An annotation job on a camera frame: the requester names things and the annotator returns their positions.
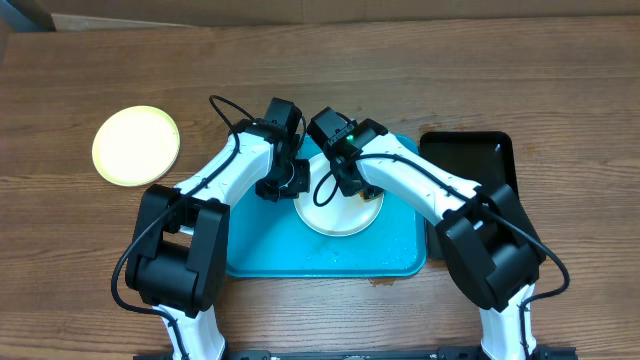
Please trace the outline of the white plate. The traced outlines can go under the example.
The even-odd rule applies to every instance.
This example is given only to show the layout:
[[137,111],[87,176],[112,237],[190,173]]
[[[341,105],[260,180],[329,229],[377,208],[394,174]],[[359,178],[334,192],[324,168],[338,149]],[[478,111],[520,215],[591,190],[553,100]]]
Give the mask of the white plate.
[[310,190],[300,193],[294,200],[295,209],[301,220],[312,230],[328,236],[350,236],[371,225],[379,214],[384,196],[365,200],[361,193],[345,197],[337,191],[324,207],[313,202],[313,194],[319,180],[330,167],[323,154],[317,154],[309,160]]

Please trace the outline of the yellow-green plate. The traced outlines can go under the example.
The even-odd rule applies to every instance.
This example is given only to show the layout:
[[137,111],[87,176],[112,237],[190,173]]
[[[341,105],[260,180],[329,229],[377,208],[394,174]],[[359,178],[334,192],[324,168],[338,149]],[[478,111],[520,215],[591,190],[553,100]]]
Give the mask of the yellow-green plate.
[[92,144],[92,161],[108,182],[141,186],[171,169],[180,143],[178,127],[166,112],[152,106],[132,106],[101,125]]

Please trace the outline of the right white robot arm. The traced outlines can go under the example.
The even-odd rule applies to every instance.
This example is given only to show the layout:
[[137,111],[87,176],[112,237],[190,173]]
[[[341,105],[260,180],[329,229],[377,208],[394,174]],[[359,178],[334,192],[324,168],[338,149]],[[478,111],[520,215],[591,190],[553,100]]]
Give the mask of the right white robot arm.
[[334,114],[313,120],[308,132],[329,161],[337,190],[389,191],[435,227],[451,278],[480,309],[485,357],[531,358],[530,304],[546,254],[513,189],[451,174],[371,119]]

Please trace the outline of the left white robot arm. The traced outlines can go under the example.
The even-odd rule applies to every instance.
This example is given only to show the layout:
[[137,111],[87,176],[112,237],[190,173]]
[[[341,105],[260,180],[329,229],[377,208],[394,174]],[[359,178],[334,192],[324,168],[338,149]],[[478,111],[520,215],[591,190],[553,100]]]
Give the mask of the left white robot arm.
[[143,193],[132,242],[112,275],[112,295],[128,311],[161,317],[171,358],[224,358],[214,303],[226,273],[231,211],[252,187],[274,202],[308,191],[308,163],[297,157],[303,120],[243,119],[196,174]]

